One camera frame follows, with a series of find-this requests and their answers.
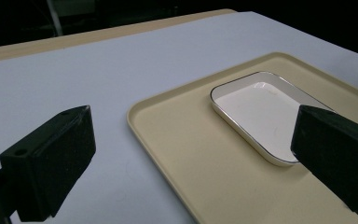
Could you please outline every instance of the table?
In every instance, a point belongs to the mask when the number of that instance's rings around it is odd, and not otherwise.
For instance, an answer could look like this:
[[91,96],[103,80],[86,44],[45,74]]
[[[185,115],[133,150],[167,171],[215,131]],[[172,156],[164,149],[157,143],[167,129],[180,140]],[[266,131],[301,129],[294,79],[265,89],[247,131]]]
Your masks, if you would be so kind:
[[[126,113],[146,97],[272,51],[358,88],[357,53],[230,9],[0,47],[0,152],[58,112],[90,105],[97,153],[46,223],[196,223]],[[16,214],[12,221],[20,223]]]

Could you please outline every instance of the white dish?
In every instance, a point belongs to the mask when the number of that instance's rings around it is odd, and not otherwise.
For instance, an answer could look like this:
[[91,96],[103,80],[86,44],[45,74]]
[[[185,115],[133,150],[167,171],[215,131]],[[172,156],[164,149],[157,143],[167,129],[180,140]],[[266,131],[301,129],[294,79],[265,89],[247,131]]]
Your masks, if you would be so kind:
[[331,110],[275,74],[257,72],[211,91],[213,109],[267,161],[279,166],[298,160],[290,145],[300,105]]

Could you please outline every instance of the plastic tray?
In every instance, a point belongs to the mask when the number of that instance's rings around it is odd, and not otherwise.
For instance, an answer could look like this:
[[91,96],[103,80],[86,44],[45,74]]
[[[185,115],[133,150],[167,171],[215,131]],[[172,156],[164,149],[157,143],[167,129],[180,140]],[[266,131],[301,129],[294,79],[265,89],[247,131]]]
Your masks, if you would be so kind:
[[199,223],[357,224],[303,165],[271,164],[214,112],[214,87],[259,71],[358,122],[358,90],[277,52],[145,99],[129,110],[128,123]]

